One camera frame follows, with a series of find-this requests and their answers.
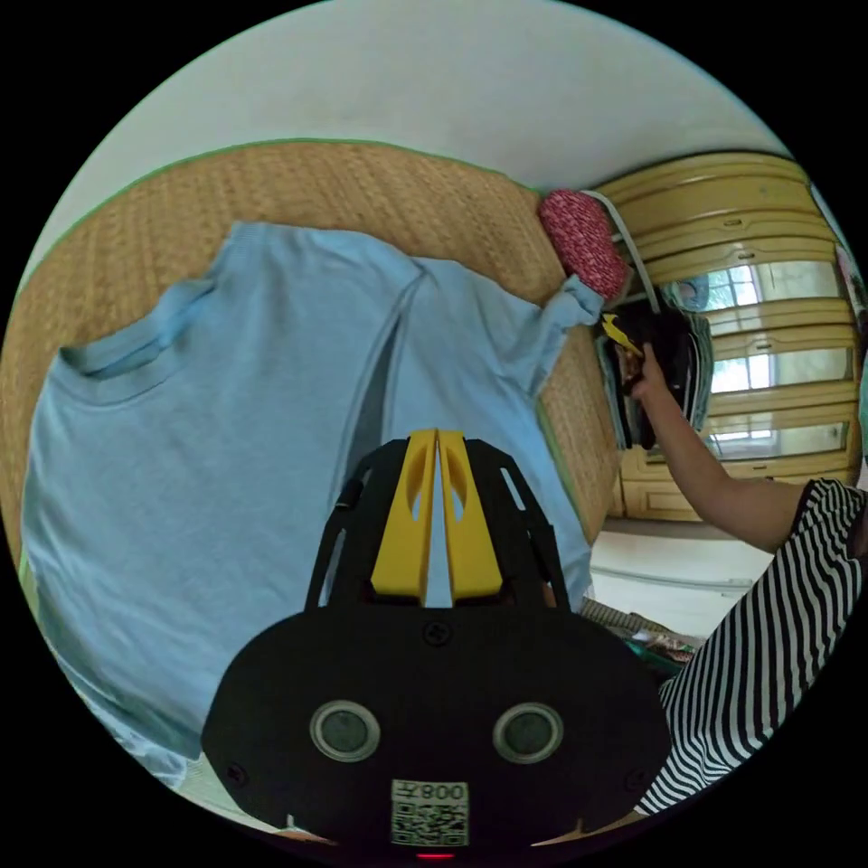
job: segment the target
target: screw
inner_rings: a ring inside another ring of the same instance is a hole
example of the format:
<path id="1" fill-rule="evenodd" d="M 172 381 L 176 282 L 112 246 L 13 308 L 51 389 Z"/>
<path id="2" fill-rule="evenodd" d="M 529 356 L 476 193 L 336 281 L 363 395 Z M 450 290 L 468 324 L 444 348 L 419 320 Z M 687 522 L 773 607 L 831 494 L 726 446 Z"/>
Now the screw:
<path id="1" fill-rule="evenodd" d="M 628 793 L 635 793 L 637 790 L 644 788 L 645 777 L 644 769 L 634 769 L 624 778 L 624 789 Z"/>
<path id="2" fill-rule="evenodd" d="M 236 787 L 246 787 L 247 782 L 250 778 L 247 775 L 247 772 L 237 763 L 230 763 L 229 767 L 226 769 L 226 777 L 236 786 Z"/>
<path id="3" fill-rule="evenodd" d="M 443 621 L 429 621 L 422 629 L 422 638 L 432 648 L 441 648 L 452 638 L 452 627 Z"/>

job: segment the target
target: woven mat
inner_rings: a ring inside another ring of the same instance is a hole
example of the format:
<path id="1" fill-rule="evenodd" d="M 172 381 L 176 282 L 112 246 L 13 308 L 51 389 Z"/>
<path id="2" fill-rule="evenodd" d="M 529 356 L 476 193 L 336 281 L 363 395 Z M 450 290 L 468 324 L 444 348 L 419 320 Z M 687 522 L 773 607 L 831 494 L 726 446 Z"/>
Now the woven mat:
<path id="1" fill-rule="evenodd" d="M 538 195 L 499 175 L 385 145 L 290 142 L 198 157 L 100 206 L 51 250 L 15 304 L 0 355 L 0 506 L 16 561 L 33 409 L 52 357 L 144 316 L 200 276 L 234 221 L 366 232 L 412 256 L 455 259 L 542 303 L 564 274 Z M 542 410 L 589 542 L 618 472 L 590 330 L 572 331 Z"/>

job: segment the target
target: black and white striped shirt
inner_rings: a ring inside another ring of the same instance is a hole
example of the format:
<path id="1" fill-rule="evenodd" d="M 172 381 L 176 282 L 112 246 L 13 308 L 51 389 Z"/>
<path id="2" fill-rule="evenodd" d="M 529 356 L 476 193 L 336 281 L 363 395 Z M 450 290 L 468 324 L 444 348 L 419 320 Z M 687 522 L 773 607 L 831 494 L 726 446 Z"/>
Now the black and white striped shirt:
<path id="1" fill-rule="evenodd" d="M 660 698 L 673 747 L 637 810 L 662 811 L 709 787 L 769 741 L 815 681 L 868 571 L 854 556 L 868 494 L 810 482 L 793 532 Z"/>

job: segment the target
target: qr code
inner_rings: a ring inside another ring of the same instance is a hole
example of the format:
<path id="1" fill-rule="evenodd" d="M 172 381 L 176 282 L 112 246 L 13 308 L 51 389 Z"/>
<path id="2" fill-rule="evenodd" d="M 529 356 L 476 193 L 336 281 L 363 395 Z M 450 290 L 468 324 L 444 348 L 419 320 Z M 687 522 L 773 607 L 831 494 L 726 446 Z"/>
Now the qr code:
<path id="1" fill-rule="evenodd" d="M 392 782 L 392 843 L 467 845 L 467 784 Z"/>

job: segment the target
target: wooden wardrobe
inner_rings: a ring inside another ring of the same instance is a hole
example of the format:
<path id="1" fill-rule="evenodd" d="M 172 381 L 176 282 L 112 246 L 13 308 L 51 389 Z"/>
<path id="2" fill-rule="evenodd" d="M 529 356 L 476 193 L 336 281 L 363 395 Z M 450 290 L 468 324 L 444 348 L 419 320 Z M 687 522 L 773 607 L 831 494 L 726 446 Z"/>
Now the wooden wardrobe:
<path id="1" fill-rule="evenodd" d="M 703 437 L 727 470 L 852 484 L 862 456 L 854 307 L 805 173 L 780 157 L 711 154 L 599 191 L 652 283 L 677 283 L 709 320 L 715 364 Z M 609 515 L 699 521 L 659 452 L 639 447 L 622 455 Z"/>

